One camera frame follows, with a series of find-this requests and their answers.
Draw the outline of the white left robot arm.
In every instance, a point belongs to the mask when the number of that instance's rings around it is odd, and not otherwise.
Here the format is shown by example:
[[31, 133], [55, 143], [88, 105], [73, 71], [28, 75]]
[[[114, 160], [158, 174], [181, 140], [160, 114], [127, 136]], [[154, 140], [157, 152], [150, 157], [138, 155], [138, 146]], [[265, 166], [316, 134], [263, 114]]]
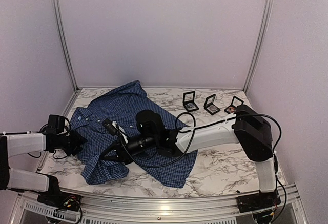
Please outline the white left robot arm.
[[67, 156], [77, 155], [87, 140], [66, 125], [68, 122], [64, 116], [51, 114], [47, 124], [37, 132], [1, 133], [1, 190], [34, 191], [38, 193], [38, 202], [53, 207], [68, 206], [70, 201], [80, 199], [61, 191], [55, 176], [9, 166], [9, 158], [34, 152], [62, 150]]

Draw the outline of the black open display box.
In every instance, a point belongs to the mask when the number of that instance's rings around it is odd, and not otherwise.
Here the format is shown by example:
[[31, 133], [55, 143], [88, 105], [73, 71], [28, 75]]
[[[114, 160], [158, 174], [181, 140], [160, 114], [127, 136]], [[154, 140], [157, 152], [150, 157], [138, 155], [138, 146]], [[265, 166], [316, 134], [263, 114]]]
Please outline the black open display box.
[[228, 112], [228, 107], [234, 107], [235, 110], [236, 110], [237, 107], [240, 106], [240, 105], [243, 105], [243, 103], [244, 103], [244, 101], [243, 101], [241, 98], [239, 98], [239, 97], [237, 97], [237, 96], [233, 96], [230, 105], [227, 106], [227, 107], [224, 109], [224, 112], [227, 113], [227, 114], [230, 114], [230, 113]]
[[[185, 92], [183, 94], [183, 101], [182, 101], [182, 105], [185, 108], [185, 110], [187, 112], [194, 112], [194, 111], [198, 111], [199, 107], [197, 106], [196, 102], [195, 102], [195, 91], [189, 91], [189, 92]], [[193, 109], [188, 109], [187, 107], [187, 103], [194, 103], [194, 108]]]
[[[215, 98], [216, 98], [216, 94], [212, 94], [212, 95], [208, 96], [206, 98], [206, 100], [204, 102], [204, 106], [203, 106], [204, 109], [211, 115], [217, 114], [220, 111], [220, 108], [214, 104]], [[211, 112], [209, 109], [209, 107], [211, 107], [211, 106], [217, 107], [217, 111]]]

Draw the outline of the black open display box middle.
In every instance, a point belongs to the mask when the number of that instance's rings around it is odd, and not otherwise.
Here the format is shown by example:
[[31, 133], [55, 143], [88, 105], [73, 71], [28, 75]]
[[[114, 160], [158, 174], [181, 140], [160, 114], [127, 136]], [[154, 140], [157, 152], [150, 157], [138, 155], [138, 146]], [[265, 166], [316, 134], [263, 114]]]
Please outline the black open display box middle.
[[[211, 115], [217, 114], [220, 111], [220, 108], [214, 104], [215, 98], [216, 98], [216, 94], [212, 94], [212, 95], [208, 96], [206, 98], [206, 100], [204, 102], [204, 106], [203, 106], [204, 109]], [[209, 109], [209, 107], [211, 107], [211, 106], [217, 107], [217, 111], [211, 112]]]

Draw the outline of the black open display box right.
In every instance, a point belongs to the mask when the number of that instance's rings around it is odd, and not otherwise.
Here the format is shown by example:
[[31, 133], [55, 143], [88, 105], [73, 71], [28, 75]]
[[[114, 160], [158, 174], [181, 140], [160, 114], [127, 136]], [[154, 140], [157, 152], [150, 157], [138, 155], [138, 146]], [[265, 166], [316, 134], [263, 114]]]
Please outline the black open display box right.
[[237, 96], [233, 96], [230, 105], [227, 106], [227, 107], [224, 109], [224, 112], [227, 113], [227, 114], [230, 114], [230, 113], [228, 112], [228, 107], [234, 107], [235, 110], [236, 110], [237, 107], [240, 106], [240, 105], [243, 105], [243, 103], [244, 103], [244, 101], [243, 101], [241, 98], [239, 98], [239, 97], [237, 97]]

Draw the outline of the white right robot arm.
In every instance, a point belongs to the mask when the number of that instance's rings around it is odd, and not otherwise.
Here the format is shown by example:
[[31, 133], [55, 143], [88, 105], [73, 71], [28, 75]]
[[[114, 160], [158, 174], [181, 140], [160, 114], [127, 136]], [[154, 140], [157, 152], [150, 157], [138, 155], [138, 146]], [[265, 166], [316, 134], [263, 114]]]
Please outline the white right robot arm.
[[194, 125], [167, 129], [161, 116], [151, 110], [142, 110], [136, 114], [139, 134], [128, 137], [115, 122], [105, 119], [104, 128], [117, 141], [107, 147], [100, 155], [100, 160], [130, 164], [135, 156], [147, 149], [172, 161], [158, 165], [169, 167], [181, 161], [186, 155], [199, 149], [225, 144], [241, 144], [246, 156], [255, 163], [259, 181], [259, 193], [254, 196], [254, 203], [264, 208], [276, 194], [277, 163], [272, 144], [271, 124], [268, 115], [258, 114], [247, 105], [235, 108], [222, 120], [202, 126]]

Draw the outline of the black open display box left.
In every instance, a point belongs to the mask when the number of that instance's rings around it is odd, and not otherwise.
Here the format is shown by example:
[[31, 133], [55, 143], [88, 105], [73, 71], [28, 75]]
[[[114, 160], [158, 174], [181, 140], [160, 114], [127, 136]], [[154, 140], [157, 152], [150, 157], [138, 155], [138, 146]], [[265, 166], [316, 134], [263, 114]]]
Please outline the black open display box left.
[[[185, 92], [183, 94], [183, 101], [182, 101], [182, 105], [185, 108], [185, 110], [187, 112], [194, 112], [194, 111], [198, 111], [199, 107], [197, 106], [196, 102], [195, 102], [195, 91], [189, 91], [189, 92]], [[188, 109], [187, 107], [187, 103], [194, 103], [194, 108], [193, 109]]]

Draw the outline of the aluminium front frame rail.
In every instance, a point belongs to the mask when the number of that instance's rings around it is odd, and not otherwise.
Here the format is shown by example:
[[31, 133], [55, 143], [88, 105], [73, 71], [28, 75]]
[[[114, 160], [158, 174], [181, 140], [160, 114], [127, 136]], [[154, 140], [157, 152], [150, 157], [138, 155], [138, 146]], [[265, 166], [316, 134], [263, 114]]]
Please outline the aluminium front frame rail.
[[295, 185], [278, 187], [281, 203], [252, 209], [254, 191], [198, 198], [126, 197], [79, 192], [78, 212], [19, 194], [10, 223], [308, 223]]

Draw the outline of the blue plaid shirt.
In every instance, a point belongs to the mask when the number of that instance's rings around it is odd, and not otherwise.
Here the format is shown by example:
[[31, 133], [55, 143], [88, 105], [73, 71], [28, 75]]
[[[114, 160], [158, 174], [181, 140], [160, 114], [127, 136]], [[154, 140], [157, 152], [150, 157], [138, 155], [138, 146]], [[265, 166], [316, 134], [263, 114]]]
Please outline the blue plaid shirt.
[[[136, 115], [143, 110], [157, 113], [164, 128], [168, 130], [185, 126], [174, 115], [152, 102], [138, 80], [112, 89], [92, 100], [85, 108], [76, 108], [71, 118], [71, 126], [87, 140], [77, 155], [85, 164], [81, 175], [87, 184], [104, 184], [128, 175], [129, 169], [125, 163], [100, 158], [105, 149], [117, 143], [117, 136], [111, 135], [103, 126], [103, 122], [106, 119], [115, 121], [129, 138], [138, 137], [141, 133], [137, 127]], [[139, 155], [130, 154], [129, 161], [138, 161], [143, 165], [142, 169], [164, 186], [182, 188], [193, 169], [196, 157], [197, 151], [193, 151], [184, 157], [168, 158], [152, 147]]]

